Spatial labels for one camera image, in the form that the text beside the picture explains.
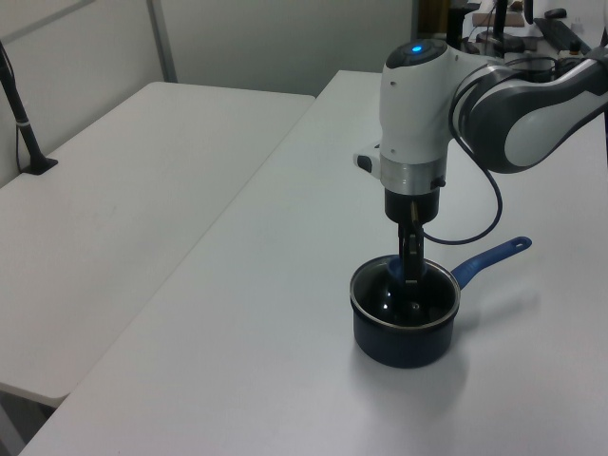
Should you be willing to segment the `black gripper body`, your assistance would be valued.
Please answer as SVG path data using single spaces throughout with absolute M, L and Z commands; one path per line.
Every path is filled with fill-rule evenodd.
M 439 212 L 440 191 L 435 189 L 423 195 L 401 195 L 386 189 L 385 214 L 398 224 L 411 224 L 412 206 L 416 206 L 417 220 L 421 224 L 434 220 Z

